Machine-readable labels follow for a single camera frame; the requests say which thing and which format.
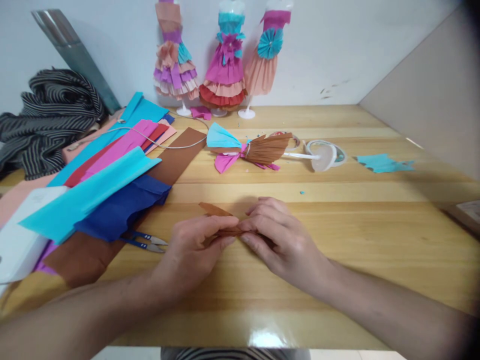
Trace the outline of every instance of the blue paper fan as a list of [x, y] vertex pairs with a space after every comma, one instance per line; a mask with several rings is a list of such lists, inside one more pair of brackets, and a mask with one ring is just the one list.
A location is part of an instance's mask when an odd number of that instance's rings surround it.
[[263, 59], [271, 60], [279, 54], [280, 50], [282, 50], [283, 44], [283, 29], [275, 30], [274, 28], [270, 28], [260, 37], [260, 42], [258, 43], [258, 55]]
[[216, 122], [208, 131], [206, 145], [209, 148], [242, 148], [242, 143]]

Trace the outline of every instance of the wooden table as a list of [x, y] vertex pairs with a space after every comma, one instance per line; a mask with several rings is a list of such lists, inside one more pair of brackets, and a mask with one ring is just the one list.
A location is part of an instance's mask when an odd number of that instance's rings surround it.
[[[200, 201], [244, 218], [258, 196], [288, 203], [329, 257], [472, 310], [480, 244], [439, 208], [480, 198], [480, 186], [428, 155], [358, 106], [261, 107], [253, 120], [218, 119], [241, 140], [289, 130], [300, 139], [324, 139], [348, 153], [347, 164], [314, 173], [308, 160], [281, 159], [280, 172], [239, 160], [219, 175], [202, 151], [140, 230], [168, 239], [175, 222], [203, 213]], [[203, 125], [177, 119], [179, 133]], [[389, 153], [415, 161], [415, 170], [375, 174], [353, 156]], [[10, 180], [0, 186], [11, 185]], [[125, 246], [100, 281], [155, 266], [161, 255]], [[7, 315], [38, 308], [67, 290], [59, 277], [34, 273], [4, 304]], [[117, 339], [115, 345], [301, 347], [373, 349], [386, 346], [332, 308], [272, 275], [240, 241], [211, 276], [184, 301]]]

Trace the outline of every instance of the right hand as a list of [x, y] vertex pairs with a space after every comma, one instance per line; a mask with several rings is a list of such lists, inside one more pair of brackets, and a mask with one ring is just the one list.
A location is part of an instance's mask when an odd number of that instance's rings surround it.
[[[323, 255], [307, 229], [295, 218], [287, 205], [273, 197], [259, 197], [247, 220], [238, 227], [240, 237], [262, 259], [272, 273], [294, 287], [324, 300], [333, 284], [335, 266]], [[270, 248], [258, 235], [271, 239]]]

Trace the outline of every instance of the paper dress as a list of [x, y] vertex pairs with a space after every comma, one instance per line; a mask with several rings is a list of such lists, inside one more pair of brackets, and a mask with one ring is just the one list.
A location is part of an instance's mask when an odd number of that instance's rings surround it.
[[290, 24], [292, 13], [269, 10], [263, 16], [263, 34], [251, 61], [245, 69], [245, 82], [251, 96], [267, 95], [274, 84], [277, 57], [284, 43], [284, 27]]
[[242, 25], [245, 16], [220, 12], [218, 24], [220, 42], [200, 86], [200, 101], [209, 109], [234, 111], [246, 96], [242, 65]]
[[159, 0], [155, 9], [164, 41], [156, 53], [158, 59], [153, 72], [156, 91], [177, 100], [196, 99], [200, 94], [197, 70], [182, 41], [180, 5], [174, 0]]

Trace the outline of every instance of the thread snips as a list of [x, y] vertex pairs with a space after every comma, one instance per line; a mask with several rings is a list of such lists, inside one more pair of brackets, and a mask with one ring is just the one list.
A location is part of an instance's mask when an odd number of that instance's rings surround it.
[[[143, 232], [129, 231], [126, 234], [130, 236], [125, 236], [125, 234], [123, 234], [123, 236], [120, 238], [122, 241], [126, 242], [127, 244], [136, 246], [137, 248], [148, 250], [154, 253], [160, 253], [160, 254], [164, 253], [165, 251], [161, 249], [160, 246], [168, 246], [169, 244], [168, 242], [163, 241], [158, 237], [155, 237]], [[143, 238], [145, 240], [149, 240], [151, 243], [146, 244], [143, 242], [139, 242], [135, 240], [136, 238]]]

